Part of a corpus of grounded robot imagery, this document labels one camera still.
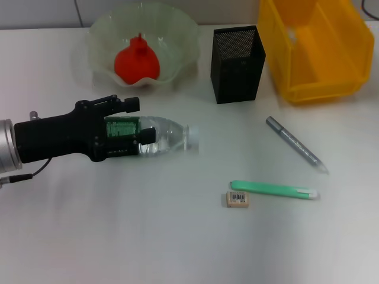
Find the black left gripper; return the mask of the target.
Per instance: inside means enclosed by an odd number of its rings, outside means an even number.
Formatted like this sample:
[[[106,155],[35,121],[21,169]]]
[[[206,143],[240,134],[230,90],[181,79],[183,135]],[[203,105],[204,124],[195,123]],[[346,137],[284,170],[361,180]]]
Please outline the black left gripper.
[[[107,158],[138,156],[139,147],[156,142],[154,127],[136,133],[107,137],[104,117],[140,111],[138,97],[123,101],[110,95],[94,101],[79,101],[68,114],[14,125],[15,142],[23,163],[68,154],[84,154],[93,162]]]

